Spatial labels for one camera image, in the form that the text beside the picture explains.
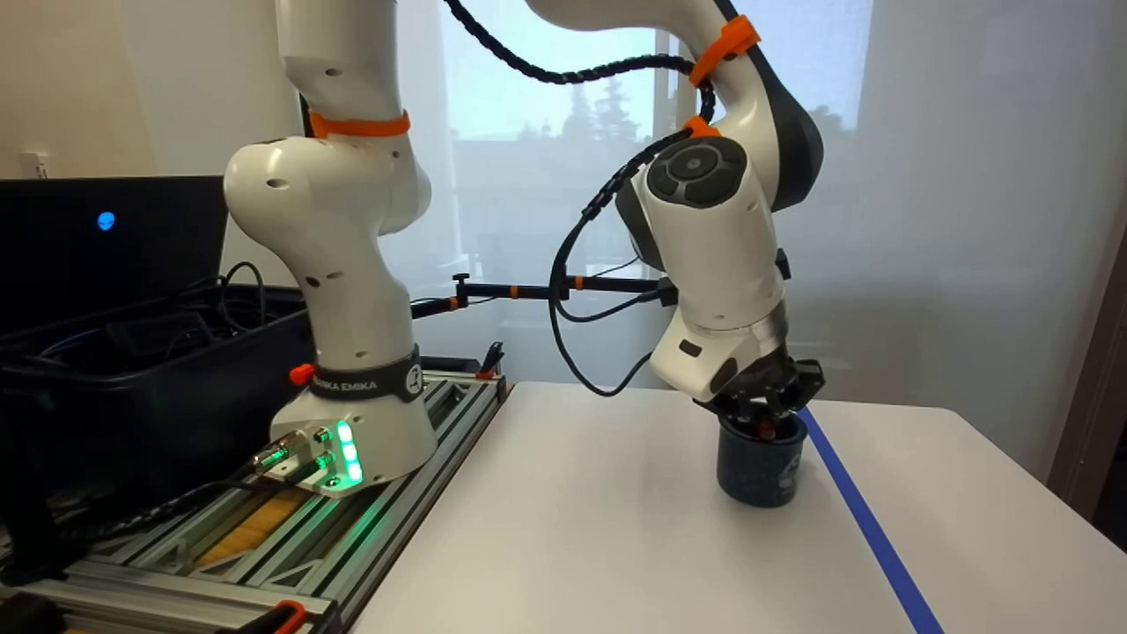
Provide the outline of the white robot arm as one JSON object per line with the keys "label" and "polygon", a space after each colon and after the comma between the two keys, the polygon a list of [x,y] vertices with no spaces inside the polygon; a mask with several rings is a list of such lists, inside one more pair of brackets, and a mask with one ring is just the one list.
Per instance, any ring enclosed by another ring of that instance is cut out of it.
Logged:
{"label": "white robot arm", "polygon": [[[650,370],[697,404],[773,440],[821,370],[784,351],[784,258],[773,216],[801,202],[821,132],[730,0],[529,0],[563,27],[661,27],[668,61],[723,98],[631,158],[597,198],[665,272],[676,313]],[[398,0],[274,0],[279,55],[310,105],[302,137],[247,143],[224,164],[240,229],[302,287],[312,363],[254,456],[267,478],[347,495],[414,473],[436,433],[421,407],[407,294],[378,240],[410,225],[430,182],[407,142],[395,63]]]}

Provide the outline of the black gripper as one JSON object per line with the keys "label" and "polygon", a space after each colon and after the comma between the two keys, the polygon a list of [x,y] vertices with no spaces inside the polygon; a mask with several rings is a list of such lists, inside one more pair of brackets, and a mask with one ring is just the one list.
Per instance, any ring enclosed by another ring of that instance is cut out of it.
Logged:
{"label": "black gripper", "polygon": [[706,407],[732,422],[771,422],[797,417],[825,387],[817,360],[771,355],[737,372]]}

